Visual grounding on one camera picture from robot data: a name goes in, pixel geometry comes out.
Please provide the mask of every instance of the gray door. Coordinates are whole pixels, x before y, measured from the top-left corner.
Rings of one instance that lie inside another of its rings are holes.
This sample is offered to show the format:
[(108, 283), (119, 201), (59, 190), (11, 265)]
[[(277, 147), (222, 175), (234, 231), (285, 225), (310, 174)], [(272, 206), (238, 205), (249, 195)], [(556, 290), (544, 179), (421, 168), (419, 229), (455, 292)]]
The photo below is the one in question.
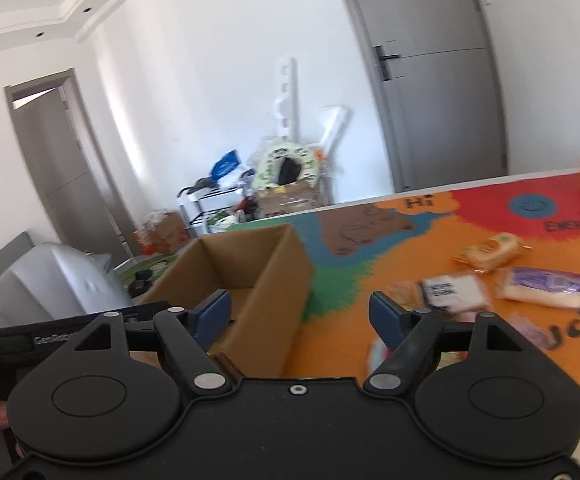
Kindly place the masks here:
[(407, 188), (502, 176), (505, 131), (477, 0), (356, 0), (374, 46)]
[(66, 114), (58, 89), (14, 110), (15, 128), (39, 197), (60, 238), (80, 251), (129, 255)]

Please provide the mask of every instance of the table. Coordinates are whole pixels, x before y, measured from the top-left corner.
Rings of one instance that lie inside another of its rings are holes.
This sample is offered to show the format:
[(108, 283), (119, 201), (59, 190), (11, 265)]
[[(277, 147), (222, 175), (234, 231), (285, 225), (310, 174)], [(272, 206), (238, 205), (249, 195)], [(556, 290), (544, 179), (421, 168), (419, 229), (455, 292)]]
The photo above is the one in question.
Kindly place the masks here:
[[(503, 177), (244, 225), (291, 222), (315, 266), (286, 375), (363, 381), (376, 340), (369, 295), (457, 270), (452, 256), (492, 234), (511, 232), (534, 248), (519, 265), (580, 273), (579, 180), (578, 170)], [(492, 297), (495, 280), (484, 278)], [(504, 319), (518, 313), (556, 336), (547, 354), (580, 384), (579, 312), (498, 299), (492, 306)]]

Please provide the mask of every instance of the black door handle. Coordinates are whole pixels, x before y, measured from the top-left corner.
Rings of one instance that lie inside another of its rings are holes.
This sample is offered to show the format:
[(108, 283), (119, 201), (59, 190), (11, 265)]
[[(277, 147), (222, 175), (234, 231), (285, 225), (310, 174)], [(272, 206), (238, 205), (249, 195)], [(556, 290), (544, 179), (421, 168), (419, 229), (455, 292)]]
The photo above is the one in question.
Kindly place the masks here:
[(374, 47), (374, 54), (376, 55), (376, 59), (379, 63), (379, 69), (381, 70), (381, 76), (383, 77), (383, 80), (392, 81), (390, 69), (388, 68), (388, 64), (386, 63), (386, 61), (390, 59), (400, 59), (401, 56), (399, 54), (396, 54), (395, 56), (385, 56), (382, 45)]

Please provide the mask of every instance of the white wall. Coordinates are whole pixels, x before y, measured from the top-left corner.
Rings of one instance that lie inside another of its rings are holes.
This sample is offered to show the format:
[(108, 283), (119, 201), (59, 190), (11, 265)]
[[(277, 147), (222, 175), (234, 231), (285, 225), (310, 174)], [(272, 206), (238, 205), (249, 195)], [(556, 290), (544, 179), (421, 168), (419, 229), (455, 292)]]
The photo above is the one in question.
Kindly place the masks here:
[(299, 67), (302, 140), (316, 114), (353, 119), (335, 163), (339, 202), (392, 191), (385, 142), (343, 0), (128, 0), (89, 38), (129, 157), (154, 207), (274, 133), (275, 63)]
[(484, 6), (498, 63), (512, 173), (580, 160), (580, 0)]
[(72, 40), (44, 41), (4, 50), (0, 52), (0, 248), (25, 230), (35, 242), (57, 240), (22, 158), (3, 89), (69, 68), (76, 69), (100, 143), (107, 153), (116, 153), (108, 157), (108, 164), (116, 175), (126, 174), (127, 179), (118, 182), (126, 203), (141, 207), (141, 190), (137, 189), (136, 180), (132, 184), (132, 174), (124, 173), (124, 152), (87, 51)]

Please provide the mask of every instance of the blue painted area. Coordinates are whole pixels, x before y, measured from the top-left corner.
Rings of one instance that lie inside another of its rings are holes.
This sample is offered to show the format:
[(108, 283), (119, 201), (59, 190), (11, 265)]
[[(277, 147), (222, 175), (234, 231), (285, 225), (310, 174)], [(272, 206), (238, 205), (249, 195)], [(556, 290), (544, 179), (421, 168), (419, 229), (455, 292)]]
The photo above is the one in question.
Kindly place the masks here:
[(530, 220), (548, 218), (557, 211), (556, 203), (541, 194), (517, 196), (510, 200), (508, 206), (514, 214)]
[(414, 229), (401, 231), (383, 238), (379, 238), (373, 244), (358, 246), (356, 251), (347, 256), (334, 256), (323, 243), (323, 226), (318, 213), (307, 213), (285, 219), (285, 222), (294, 224), (299, 233), (306, 252), (312, 262), (318, 267), (348, 267), (368, 260), (373, 260), (391, 250), (394, 246), (417, 236), (424, 235), (430, 230), (432, 222), (437, 218), (448, 216), (447, 214), (421, 213), (408, 216), (414, 224)]

